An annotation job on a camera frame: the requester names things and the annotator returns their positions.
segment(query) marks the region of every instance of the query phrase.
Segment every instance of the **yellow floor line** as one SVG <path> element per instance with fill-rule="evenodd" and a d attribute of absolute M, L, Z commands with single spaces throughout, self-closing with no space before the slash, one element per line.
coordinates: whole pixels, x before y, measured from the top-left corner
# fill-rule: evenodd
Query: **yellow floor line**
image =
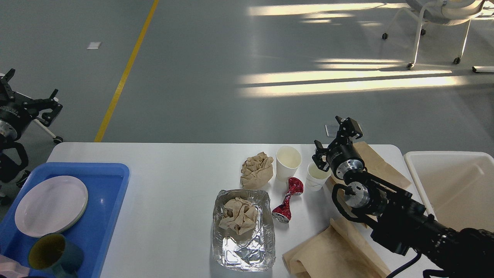
<path fill-rule="evenodd" d="M 144 36 L 146 35 L 146 31 L 148 30 L 149 23 L 151 22 L 151 19 L 153 18 L 153 14 L 156 10 L 156 6 L 158 5 L 159 1 L 160 0 L 154 0 L 153 6 L 151 7 L 151 10 L 149 11 L 148 17 L 146 18 L 146 22 L 144 22 L 144 26 L 142 26 L 141 34 L 139 34 L 139 38 L 137 39 L 137 42 L 135 43 L 134 49 L 132 50 L 132 54 L 130 55 L 130 58 L 128 59 L 127 66 L 125 67 L 125 70 L 123 71 L 122 77 L 120 78 L 119 85 L 117 86 L 117 89 L 115 90 L 115 94 L 113 95 L 112 101 L 110 102 L 110 106 L 108 106 L 108 110 L 106 110 L 105 117 L 103 118 L 103 121 L 101 122 L 98 133 L 96 134 L 96 138 L 94 138 L 95 142 L 101 142 L 101 140 L 103 139 L 103 136 L 105 135 L 106 128 L 108 127 L 108 124 L 110 123 L 110 119 L 112 118 L 113 111 L 115 110 L 115 107 L 117 106 L 117 102 L 119 102 L 120 94 L 122 93 L 122 90 L 124 89 L 125 82 L 127 81 L 127 77 L 130 73 L 130 70 L 132 69 L 132 65 L 134 64 L 134 60 L 135 60 L 135 57 L 137 56 L 137 53 L 139 52 L 139 48 L 141 48 L 142 41 L 144 40 Z"/>

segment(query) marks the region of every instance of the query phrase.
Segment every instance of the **teal mug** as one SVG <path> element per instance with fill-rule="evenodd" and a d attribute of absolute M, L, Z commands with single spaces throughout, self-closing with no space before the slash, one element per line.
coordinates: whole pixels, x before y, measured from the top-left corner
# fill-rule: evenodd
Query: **teal mug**
<path fill-rule="evenodd" d="M 55 275 L 56 278 L 77 278 L 84 254 L 60 233 L 49 233 L 36 241 L 28 255 L 29 266 Z"/>

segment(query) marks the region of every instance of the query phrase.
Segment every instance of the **white paper cup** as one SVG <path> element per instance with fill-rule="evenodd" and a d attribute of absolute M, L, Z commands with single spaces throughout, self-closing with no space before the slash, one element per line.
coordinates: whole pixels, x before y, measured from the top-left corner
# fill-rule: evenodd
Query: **white paper cup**
<path fill-rule="evenodd" d="M 302 163 L 302 156 L 295 148 L 282 146 L 276 152 L 276 178 L 286 183 L 288 178 L 295 175 L 300 163 Z"/>
<path fill-rule="evenodd" d="M 310 191 L 318 191 L 323 188 L 323 184 L 331 176 L 331 170 L 324 172 L 319 170 L 312 161 L 307 166 L 307 178 L 305 180 L 305 188 Z"/>

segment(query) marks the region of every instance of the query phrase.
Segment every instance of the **blue tray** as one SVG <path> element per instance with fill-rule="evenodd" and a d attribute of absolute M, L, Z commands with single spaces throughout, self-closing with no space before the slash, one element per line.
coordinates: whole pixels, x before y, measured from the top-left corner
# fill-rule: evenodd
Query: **blue tray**
<path fill-rule="evenodd" d="M 120 163 L 49 162 L 36 167 L 0 223 L 0 254 L 29 267 L 28 252 L 37 238 L 19 231 L 14 220 L 15 210 L 34 186 L 46 179 L 65 175 L 76 177 L 86 185 L 89 200 L 79 221 L 63 234 L 84 251 L 78 277 L 98 278 L 128 185 L 129 169 Z M 37 270 L 31 270 L 30 275 L 54 278 Z"/>

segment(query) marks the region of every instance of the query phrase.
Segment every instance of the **caster wheel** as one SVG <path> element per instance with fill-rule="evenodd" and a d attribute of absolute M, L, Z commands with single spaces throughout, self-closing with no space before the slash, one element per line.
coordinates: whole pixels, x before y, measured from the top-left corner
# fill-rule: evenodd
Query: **caster wheel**
<path fill-rule="evenodd" d="M 26 183 L 26 180 L 28 179 L 30 173 L 31 171 L 24 170 L 22 177 L 15 183 L 15 185 L 17 185 L 18 188 L 22 188 L 24 186 L 24 183 Z"/>
<path fill-rule="evenodd" d="M 12 202 L 12 199 L 9 196 L 0 197 L 0 205 L 6 206 Z"/>
<path fill-rule="evenodd" d="M 63 138 L 61 138 L 60 136 L 57 136 L 57 137 L 53 138 L 53 142 L 58 145 L 61 142 L 63 142 Z"/>

